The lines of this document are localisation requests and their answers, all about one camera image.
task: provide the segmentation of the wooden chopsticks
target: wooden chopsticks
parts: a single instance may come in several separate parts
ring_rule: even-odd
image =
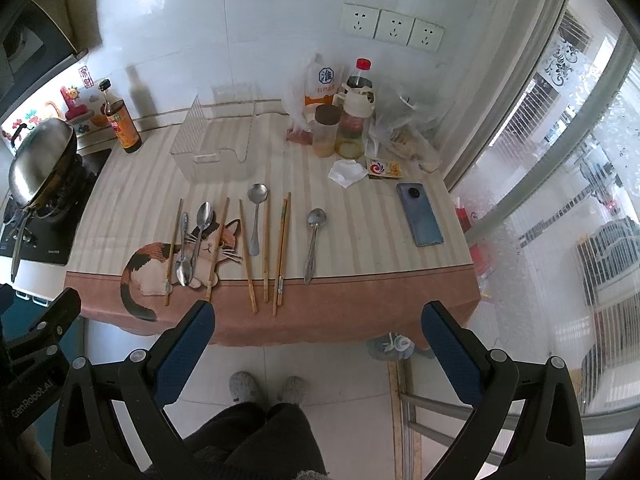
[[[287,199],[282,200],[282,213],[280,213],[280,234],[278,235],[278,258],[276,259],[276,283],[273,287],[273,309],[275,316],[278,309],[278,283],[280,281],[280,269],[282,262],[282,239],[284,238],[284,221],[287,217]]]
[[[216,263],[218,262],[218,251],[220,250],[220,242],[222,241],[222,231],[225,229],[226,212],[229,210],[229,197],[226,197],[225,205],[222,208],[222,216],[220,217],[220,225],[216,231],[216,246],[213,248],[213,259],[211,260],[211,270],[209,271],[209,283],[207,283],[207,295],[205,299],[211,302],[211,289],[213,276],[216,273]]]
[[[289,243],[289,222],[291,218],[291,193],[287,195],[287,211],[284,217],[284,235],[282,237],[282,256],[280,257],[280,275],[278,277],[278,306],[284,296],[284,275],[287,269],[287,245]]]
[[[246,241],[246,224],[244,223],[244,208],[242,208],[242,200],[240,204],[240,234],[242,236],[242,262],[244,263],[244,272],[249,285],[249,297],[251,298],[251,309],[254,314],[258,313],[258,306],[255,304],[254,280],[251,272],[251,260],[249,259],[249,245]]]
[[[178,228],[180,227],[180,213],[182,212],[182,202],[180,199],[178,203],[178,212],[175,215],[174,237],[171,238],[171,247],[169,248],[169,265],[166,268],[166,294],[164,295],[164,306],[169,306],[169,291],[171,290],[171,274],[174,272],[174,251],[175,251],[175,238],[178,235]]]
[[[276,260],[276,283],[273,291],[273,309],[275,316],[278,307],[282,304],[284,292],[284,272],[287,265],[287,239],[289,235],[289,217],[291,214],[291,193],[282,201],[282,213],[280,215],[280,235],[278,236],[278,259]]]
[[[264,203],[264,228],[262,229],[262,298],[269,303],[269,224],[271,195]]]

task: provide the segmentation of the plastic bag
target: plastic bag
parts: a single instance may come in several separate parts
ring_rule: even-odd
[[[380,84],[376,103],[376,120],[369,129],[366,155],[375,157],[382,145],[394,155],[414,161],[422,171],[436,171],[440,156],[423,135],[435,126],[433,109],[411,104],[406,91],[389,81]]]
[[[316,107],[331,104],[342,78],[343,66],[325,60],[320,54],[304,60],[286,82],[282,94],[282,106],[291,117],[287,140],[299,144],[311,144],[310,122]]]

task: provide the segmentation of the calico cat illustration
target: calico cat illustration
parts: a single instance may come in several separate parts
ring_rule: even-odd
[[[213,256],[213,248],[216,242],[215,232],[219,224],[216,222],[216,214],[214,213],[213,222],[210,227],[205,229],[202,234],[202,243],[198,254],[198,261],[193,273],[193,278],[189,287],[200,288],[209,281],[209,271],[211,268],[211,258]],[[238,235],[240,234],[239,219],[229,222],[222,231],[222,240],[220,242],[220,250],[218,251],[218,261],[225,260],[239,261],[236,255],[236,245],[238,244]],[[191,258],[195,248],[195,241],[198,236],[198,228],[196,227],[190,235],[187,236],[187,247],[184,254],[187,258]],[[127,265],[122,271],[120,279],[120,298],[127,311],[139,319],[145,321],[155,321],[156,313],[151,309],[136,303],[131,295],[131,288],[134,287],[142,296],[164,296],[167,293],[166,272],[167,266],[170,264],[172,268],[175,261],[180,255],[180,244],[176,244],[174,248],[174,258],[170,263],[169,250],[171,244],[162,242],[154,242],[152,244],[140,247],[129,259]],[[214,275],[213,285],[218,282],[217,274]],[[169,292],[173,288],[174,283],[178,279],[172,272],[171,283],[169,284]]]

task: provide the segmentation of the white tissue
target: white tissue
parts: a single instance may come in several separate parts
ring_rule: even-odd
[[[362,180],[366,176],[367,170],[355,160],[346,160],[343,158],[336,160],[331,167],[331,171],[329,171],[329,178],[344,188],[349,187],[354,182]]]

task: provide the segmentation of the smartphone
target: smartphone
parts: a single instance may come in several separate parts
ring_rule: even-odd
[[[444,242],[438,222],[422,184],[400,183],[396,186],[409,229],[418,247]]]

